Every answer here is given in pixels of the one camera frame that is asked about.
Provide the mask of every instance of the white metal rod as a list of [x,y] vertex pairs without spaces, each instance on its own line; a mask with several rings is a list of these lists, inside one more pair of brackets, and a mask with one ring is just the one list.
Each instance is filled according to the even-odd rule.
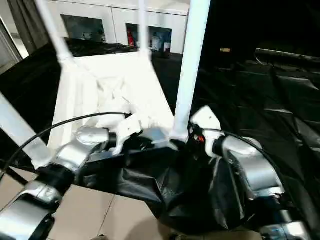
[[72,59],[73,55],[69,51],[65,40],[59,35],[54,18],[52,17],[46,0],[35,0],[35,3],[54,45],[58,61],[63,62],[66,59]]
[[[36,135],[1,92],[0,113],[0,127],[19,147]],[[51,151],[40,138],[28,144],[23,151],[32,159],[36,169],[46,166],[51,160]]]
[[146,0],[139,0],[139,43],[140,52],[149,55],[149,28],[147,24]]
[[194,98],[200,57],[211,0],[191,0],[186,29],[172,139],[188,140],[188,123]]

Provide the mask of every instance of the wire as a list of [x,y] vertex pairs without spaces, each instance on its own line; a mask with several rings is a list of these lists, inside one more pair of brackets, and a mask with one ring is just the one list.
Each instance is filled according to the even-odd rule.
[[15,152],[14,154],[9,158],[9,160],[6,162],[5,166],[3,167],[3,170],[0,173],[0,183],[4,177],[4,175],[6,174],[8,168],[10,167],[11,163],[15,160],[16,156],[28,145],[30,144],[33,140],[35,140],[36,138],[40,138],[42,137],[44,134],[46,134],[47,132],[49,132],[52,129],[55,129],[57,127],[60,127],[62,125],[68,124],[68,123],[72,123],[81,119],[87,119],[87,118],[91,118],[91,117],[97,117],[97,116],[104,116],[104,115],[124,115],[125,118],[129,117],[130,114],[128,113],[124,113],[124,112],[99,112],[99,113],[93,113],[93,114],[89,114],[89,115],[84,115],[84,116],[78,116],[78,117],[74,117],[62,122],[59,122],[57,124],[54,124],[48,128],[46,128],[45,130],[41,131],[40,133],[34,135],[33,137],[29,138],[24,144],[22,144]]

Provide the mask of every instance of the beige tile floor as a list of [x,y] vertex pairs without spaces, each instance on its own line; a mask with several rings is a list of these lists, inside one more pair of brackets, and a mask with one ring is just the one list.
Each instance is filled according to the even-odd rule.
[[[16,169],[27,180],[35,175]],[[0,185],[0,209],[22,187],[5,176]],[[171,230],[158,223],[138,200],[72,186],[55,215],[50,240],[90,240],[104,234],[109,240],[168,240]],[[260,240],[255,232],[237,231],[189,236],[181,240]]]

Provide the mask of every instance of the glass cabinet door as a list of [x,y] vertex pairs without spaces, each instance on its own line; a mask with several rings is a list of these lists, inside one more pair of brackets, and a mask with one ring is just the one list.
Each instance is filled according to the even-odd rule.
[[63,14],[61,17],[69,38],[107,43],[101,19]]
[[[112,9],[116,39],[119,44],[139,46],[137,10]],[[149,40],[152,51],[182,54],[185,45],[187,17],[147,12]]]
[[65,38],[116,43],[110,7],[49,0],[60,35]]

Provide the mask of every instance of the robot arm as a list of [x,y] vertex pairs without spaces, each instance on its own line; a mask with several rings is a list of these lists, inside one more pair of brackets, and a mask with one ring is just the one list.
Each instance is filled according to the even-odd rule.
[[[233,136],[206,130],[221,130],[219,120],[208,106],[201,108],[191,122],[203,129],[207,155],[223,157],[236,169],[247,198],[257,212],[263,214],[263,227],[259,232],[264,239],[311,239],[305,224],[294,219],[286,191],[274,167],[255,147]],[[247,140],[262,149],[258,141]]]
[[39,176],[0,211],[0,239],[47,239],[53,214],[91,154],[115,148],[117,136],[105,128],[82,127],[62,146]]

